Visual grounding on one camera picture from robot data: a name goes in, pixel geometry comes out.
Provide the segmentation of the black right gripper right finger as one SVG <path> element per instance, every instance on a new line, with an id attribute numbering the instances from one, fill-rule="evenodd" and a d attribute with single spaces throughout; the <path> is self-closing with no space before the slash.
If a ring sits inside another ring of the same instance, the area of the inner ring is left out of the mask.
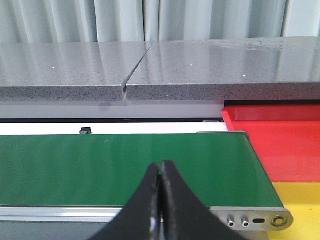
<path id="1" fill-rule="evenodd" d="M 198 199 L 172 160 L 161 164 L 162 214 L 166 240 L 243 240 Z"/>

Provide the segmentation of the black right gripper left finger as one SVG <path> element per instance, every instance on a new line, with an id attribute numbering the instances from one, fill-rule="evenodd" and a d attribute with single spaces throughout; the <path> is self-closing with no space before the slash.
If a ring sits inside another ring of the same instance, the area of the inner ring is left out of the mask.
<path id="1" fill-rule="evenodd" d="M 159 167 L 151 163 L 122 210 L 92 240 L 158 240 L 160 238 Z"/>

